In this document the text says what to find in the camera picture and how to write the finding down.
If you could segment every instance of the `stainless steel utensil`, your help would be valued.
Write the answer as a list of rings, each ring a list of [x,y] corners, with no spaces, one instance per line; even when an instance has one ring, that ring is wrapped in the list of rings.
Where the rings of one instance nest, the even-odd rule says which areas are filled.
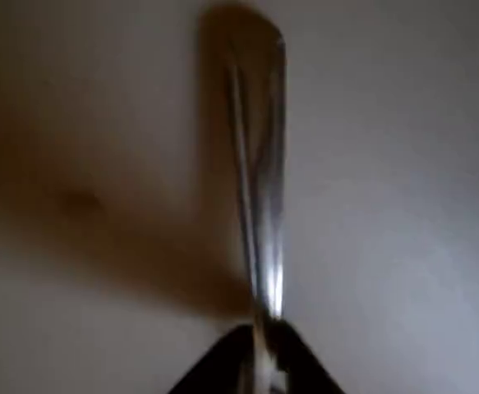
[[[235,144],[242,239],[254,301],[253,392],[269,392],[276,372],[275,357],[267,343],[269,326],[283,313],[283,165],[285,49],[278,34],[268,47],[268,72],[261,77],[266,105],[248,107],[248,80],[231,43],[229,105]],[[251,111],[265,111],[260,145],[249,146],[254,118]]]

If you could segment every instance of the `white wall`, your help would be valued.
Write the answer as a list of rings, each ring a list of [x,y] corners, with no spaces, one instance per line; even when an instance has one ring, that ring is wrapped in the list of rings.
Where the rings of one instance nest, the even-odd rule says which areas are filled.
[[[255,5],[288,319],[348,393],[479,394],[479,1]],[[0,0],[0,393],[166,392],[243,315],[207,6]]]

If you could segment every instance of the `black object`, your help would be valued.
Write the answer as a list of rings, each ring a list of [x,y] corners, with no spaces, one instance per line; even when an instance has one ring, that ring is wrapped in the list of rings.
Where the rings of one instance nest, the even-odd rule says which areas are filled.
[[[296,331],[285,322],[269,328],[269,347],[288,376],[288,393],[344,394]],[[212,347],[169,394],[235,393],[245,360],[253,350],[252,326],[234,328]]]

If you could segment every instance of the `white surface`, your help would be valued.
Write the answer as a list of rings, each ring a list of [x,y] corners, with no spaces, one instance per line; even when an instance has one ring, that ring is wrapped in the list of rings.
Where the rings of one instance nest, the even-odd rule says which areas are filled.
[[[208,5],[0,1],[0,393],[165,392],[235,322]],[[288,318],[350,394],[479,394],[479,2],[256,5],[288,46]],[[75,189],[102,208],[62,215]]]

